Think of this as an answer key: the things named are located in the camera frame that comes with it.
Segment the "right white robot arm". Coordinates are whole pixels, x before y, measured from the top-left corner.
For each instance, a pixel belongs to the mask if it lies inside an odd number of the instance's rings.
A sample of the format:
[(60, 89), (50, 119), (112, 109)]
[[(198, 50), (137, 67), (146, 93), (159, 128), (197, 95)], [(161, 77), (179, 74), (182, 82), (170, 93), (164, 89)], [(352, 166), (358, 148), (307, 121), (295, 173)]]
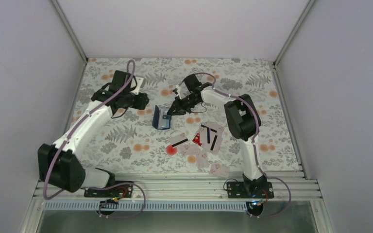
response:
[(198, 73), (183, 79), (189, 94), (177, 96), (167, 111), (169, 116), (182, 116), (191, 113), (200, 103), (209, 103), (224, 109), (227, 126), (232, 136), (238, 140), (243, 159), (243, 190), (250, 197), (255, 198), (266, 188), (268, 178), (259, 163), (258, 138), (261, 126), (259, 114), (251, 97), (247, 94), (235, 96), (227, 94), (215, 87), (215, 83), (202, 83), (197, 78)]

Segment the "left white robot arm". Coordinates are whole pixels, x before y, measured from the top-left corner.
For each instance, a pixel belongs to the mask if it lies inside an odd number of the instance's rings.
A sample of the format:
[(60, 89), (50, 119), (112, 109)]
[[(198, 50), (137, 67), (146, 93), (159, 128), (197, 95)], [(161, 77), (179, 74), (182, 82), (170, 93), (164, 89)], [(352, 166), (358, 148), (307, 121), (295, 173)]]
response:
[(119, 109), (143, 110), (149, 103), (140, 89), (144, 78), (124, 71), (115, 71), (111, 82), (91, 97), (83, 115), (52, 144), (42, 144), (37, 152), (39, 178), (44, 185), (75, 192), (81, 188), (96, 188), (108, 197), (115, 192), (115, 176), (103, 168), (84, 168), (79, 160), (98, 129)]

